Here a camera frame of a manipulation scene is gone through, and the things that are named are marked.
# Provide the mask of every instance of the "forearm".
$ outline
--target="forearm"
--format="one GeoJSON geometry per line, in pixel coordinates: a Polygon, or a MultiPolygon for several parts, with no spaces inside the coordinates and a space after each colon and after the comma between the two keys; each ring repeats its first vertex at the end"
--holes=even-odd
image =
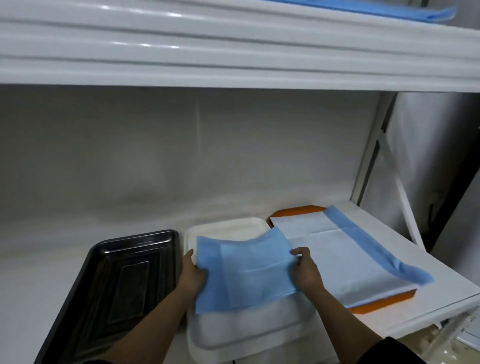
{"type": "Polygon", "coordinates": [[[382,340],[321,283],[307,297],[317,309],[341,364],[355,364],[369,348],[382,340]]]}
{"type": "Polygon", "coordinates": [[[177,287],[129,334],[113,345],[103,359],[113,364],[161,364],[183,314],[194,297],[177,287]]]}

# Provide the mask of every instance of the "orange tray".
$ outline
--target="orange tray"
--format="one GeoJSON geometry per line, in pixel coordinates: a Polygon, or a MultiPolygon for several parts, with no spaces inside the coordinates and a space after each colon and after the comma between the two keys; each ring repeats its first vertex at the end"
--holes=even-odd
{"type": "MultiPolygon", "coordinates": [[[[324,210],[326,210],[326,207],[315,206],[315,205],[286,208],[286,209],[283,209],[283,210],[278,210],[277,212],[273,213],[267,219],[267,223],[272,228],[274,225],[273,225],[272,221],[270,220],[270,218],[279,218],[279,217],[283,217],[283,216],[310,214],[312,212],[320,212],[320,211],[324,211],[324,210]]],[[[399,293],[399,294],[396,294],[394,296],[382,298],[380,300],[364,304],[362,306],[349,308],[349,310],[351,312],[353,312],[354,314],[359,314],[359,315],[367,314],[369,312],[372,312],[372,311],[379,310],[381,308],[390,306],[394,303],[408,300],[408,299],[412,298],[413,296],[415,296],[416,292],[417,292],[417,290],[411,290],[411,291],[408,291],[408,292],[399,293]]]]}

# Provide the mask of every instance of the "floor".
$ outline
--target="floor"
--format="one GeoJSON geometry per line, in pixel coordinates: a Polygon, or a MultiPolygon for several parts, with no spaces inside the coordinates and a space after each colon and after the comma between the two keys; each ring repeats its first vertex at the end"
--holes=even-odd
{"type": "MultiPolygon", "coordinates": [[[[438,328],[435,325],[404,336],[399,341],[417,355],[421,355],[435,338],[438,328]]],[[[476,364],[480,363],[480,352],[453,339],[433,355],[428,364],[476,364]]]]}

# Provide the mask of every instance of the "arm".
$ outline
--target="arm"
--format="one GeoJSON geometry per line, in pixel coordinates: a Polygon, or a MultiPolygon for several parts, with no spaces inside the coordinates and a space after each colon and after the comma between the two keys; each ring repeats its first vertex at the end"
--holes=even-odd
{"type": "Polygon", "coordinates": [[[292,267],[293,280],[317,309],[338,359],[341,364],[355,364],[382,338],[325,289],[308,248],[296,248],[291,253],[301,254],[299,263],[292,267]]]}
{"type": "Polygon", "coordinates": [[[176,289],[113,345],[102,359],[113,364],[163,363],[183,314],[193,304],[205,280],[206,274],[193,264],[192,254],[193,249],[183,257],[176,289]]]}

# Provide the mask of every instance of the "disposable underpad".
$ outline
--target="disposable underpad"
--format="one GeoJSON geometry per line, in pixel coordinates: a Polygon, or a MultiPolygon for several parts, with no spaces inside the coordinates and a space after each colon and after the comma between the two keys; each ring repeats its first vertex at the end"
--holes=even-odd
{"type": "Polygon", "coordinates": [[[246,308],[295,292],[289,267],[297,261],[279,228],[242,242],[197,237],[197,266],[208,270],[196,313],[246,308]]]}
{"type": "Polygon", "coordinates": [[[270,218],[292,248],[307,246],[325,288],[345,307],[356,307],[433,282],[403,263],[331,206],[323,212],[270,218]]]}
{"type": "Polygon", "coordinates": [[[417,8],[414,6],[387,4],[382,1],[368,0],[269,0],[286,2],[296,5],[312,6],[345,12],[359,12],[362,14],[378,15],[387,18],[414,20],[417,22],[438,23],[453,19],[456,7],[442,10],[417,8]]]}

